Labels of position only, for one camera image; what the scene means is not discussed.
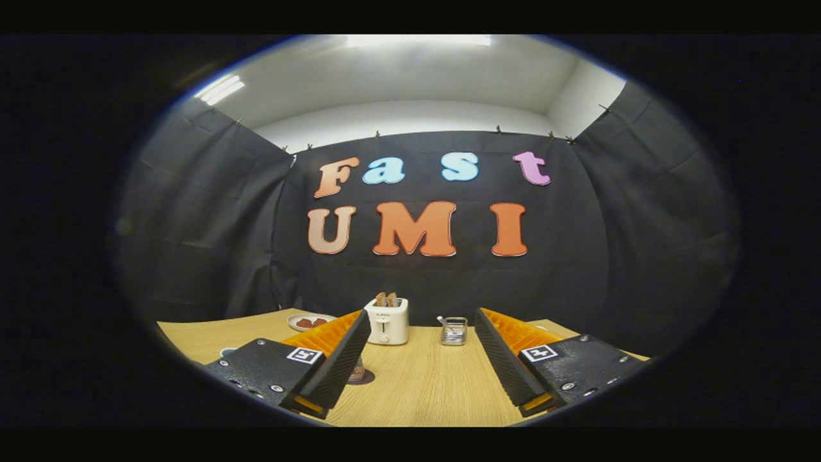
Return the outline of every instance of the toaster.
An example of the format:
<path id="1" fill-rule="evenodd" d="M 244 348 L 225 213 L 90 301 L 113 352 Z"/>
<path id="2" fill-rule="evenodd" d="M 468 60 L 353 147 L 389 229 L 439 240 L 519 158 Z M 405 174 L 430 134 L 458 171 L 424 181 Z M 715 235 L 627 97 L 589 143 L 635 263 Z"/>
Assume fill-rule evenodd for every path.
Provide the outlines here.
<path id="1" fill-rule="evenodd" d="M 378 307 L 376 298 L 365 305 L 370 320 L 368 343 L 401 345 L 408 341 L 408 301 L 397 298 L 398 307 Z"/>

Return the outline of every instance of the black fabric backdrop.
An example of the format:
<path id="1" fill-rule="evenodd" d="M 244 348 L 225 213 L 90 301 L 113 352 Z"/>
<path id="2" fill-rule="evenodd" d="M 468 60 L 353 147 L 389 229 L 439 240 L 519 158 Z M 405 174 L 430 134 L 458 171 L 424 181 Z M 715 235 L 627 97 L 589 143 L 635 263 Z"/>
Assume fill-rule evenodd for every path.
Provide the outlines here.
<path id="1" fill-rule="evenodd" d="M 141 147 L 117 221 L 116 267 L 151 321 L 212 321 L 277 309 L 273 212 L 292 157 L 199 99 Z"/>
<path id="2" fill-rule="evenodd" d="M 736 258 L 732 199 L 695 138 L 657 101 L 628 84 L 575 144 L 547 136 L 495 132 L 412 133 L 349 141 L 298 154 L 273 237 L 274 276 L 284 307 L 342 315 L 377 292 L 410 301 L 410 323 L 467 316 L 487 307 L 522 320 L 548 318 L 646 355 L 682 341 L 706 319 L 732 276 Z M 443 178 L 451 151 L 479 157 L 468 182 Z M 545 160 L 547 186 L 527 182 L 512 157 Z M 319 168 L 357 157 L 342 190 L 314 199 Z M 395 184 L 366 184 L 368 164 L 404 161 Z M 381 215 L 399 201 L 418 219 L 431 201 L 456 204 L 456 255 L 373 253 Z M 496 202 L 522 204 L 528 252 L 491 253 Z M 335 255 L 308 245 L 307 212 L 329 209 L 325 238 L 336 236 L 340 206 L 355 206 L 350 240 Z"/>

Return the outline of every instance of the fluorescent light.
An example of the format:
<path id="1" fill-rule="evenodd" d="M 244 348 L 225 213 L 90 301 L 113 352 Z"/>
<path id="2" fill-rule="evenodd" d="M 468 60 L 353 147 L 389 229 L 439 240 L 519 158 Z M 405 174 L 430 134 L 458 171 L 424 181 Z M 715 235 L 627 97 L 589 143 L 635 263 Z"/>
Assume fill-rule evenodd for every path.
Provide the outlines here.
<path id="1" fill-rule="evenodd" d="M 225 80 L 227 80 L 227 79 L 228 79 L 228 77 L 229 77 L 229 76 L 230 76 L 230 74 L 229 74 L 228 76 L 222 76 L 222 77 L 220 77 L 218 80 L 216 80 L 216 81 L 214 81 L 214 82 L 211 82 L 210 84 L 208 84 L 208 86 L 206 86 L 205 88 L 203 88 L 202 90 L 200 90 L 199 92 L 197 92 L 197 94 L 196 94 L 196 95 L 194 95 L 194 97 L 195 97 L 195 98 L 199 98 L 199 97 L 200 97 L 200 96 L 202 96 L 202 95 L 203 95 L 206 91 L 209 91 L 209 90 L 213 89 L 215 86 L 217 86 L 217 85 L 219 85 L 219 84 L 223 83 Z"/>
<path id="2" fill-rule="evenodd" d="M 213 105 L 215 105 L 217 102 L 219 102 L 219 100 L 220 100 L 220 99 L 225 98 L 226 96 L 228 96 L 228 95 L 230 95 L 231 93 L 233 93 L 233 92 L 235 92 L 235 91 L 239 90 L 239 89 L 240 89 L 240 88 L 242 88 L 243 86 L 245 86 L 245 84 L 244 84 L 244 83 L 242 83 L 242 82 L 239 82 L 239 81 L 238 81 L 238 82 L 237 82 L 237 83 L 235 83 L 234 85 L 231 85 L 231 86 L 229 86 L 228 88 L 226 88 L 225 90 L 221 91 L 220 93 L 217 93 L 217 94 L 216 94 L 216 95 L 214 95 L 211 99 L 206 99 L 206 98 L 203 98 L 203 101 L 205 101 L 206 103 L 208 103 L 208 105 L 209 105 L 209 106 L 213 106 Z"/>
<path id="3" fill-rule="evenodd" d="M 490 35 L 348 35 L 349 47 L 381 45 L 396 42 L 448 42 L 490 46 Z"/>
<path id="4" fill-rule="evenodd" d="M 226 81 L 220 82 L 219 85 L 215 86 L 211 90 L 208 90 L 205 93 L 205 95 L 202 95 L 201 98 L 202 98 L 203 101 L 208 101 L 209 99 L 212 99 L 214 96 L 219 95 L 220 93 L 222 93 L 223 90 L 225 90 L 229 86 L 237 83 L 238 81 L 240 81 L 240 77 L 239 76 L 234 76 L 234 77 L 231 77 L 230 79 L 228 79 Z"/>

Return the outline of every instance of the pink letter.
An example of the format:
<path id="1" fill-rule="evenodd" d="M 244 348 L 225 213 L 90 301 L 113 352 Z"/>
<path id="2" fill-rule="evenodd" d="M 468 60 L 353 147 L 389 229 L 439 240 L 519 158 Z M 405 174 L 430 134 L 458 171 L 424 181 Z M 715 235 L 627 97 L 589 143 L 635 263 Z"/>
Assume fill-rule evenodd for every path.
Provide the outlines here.
<path id="1" fill-rule="evenodd" d="M 542 175 L 539 171 L 539 166 L 544 165 L 544 159 L 540 159 L 534 156 L 532 152 L 527 151 L 519 155 L 514 155 L 513 160 L 521 165 L 521 172 L 525 175 L 527 181 L 538 186 L 544 186 L 550 183 L 550 177 Z"/>

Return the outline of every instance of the table surface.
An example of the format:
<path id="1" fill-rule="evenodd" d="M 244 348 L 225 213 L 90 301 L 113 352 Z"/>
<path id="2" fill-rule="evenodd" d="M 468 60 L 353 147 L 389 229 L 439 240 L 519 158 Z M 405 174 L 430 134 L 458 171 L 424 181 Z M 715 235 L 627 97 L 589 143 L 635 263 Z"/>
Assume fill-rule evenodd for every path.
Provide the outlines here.
<path id="1" fill-rule="evenodd" d="M 219 359 L 224 348 L 299 334 L 287 323 L 295 314 L 312 313 L 289 308 L 224 321 L 157 324 L 182 354 L 207 364 Z M 529 324 L 562 338 L 578 335 L 549 320 Z M 346 385 L 322 422 L 339 427 L 505 427 L 527 420 L 507 397 L 474 327 L 462 346 L 440 344 L 440 334 L 440 327 L 411 326 L 404 345 L 365 344 L 362 362 L 375 380 Z"/>

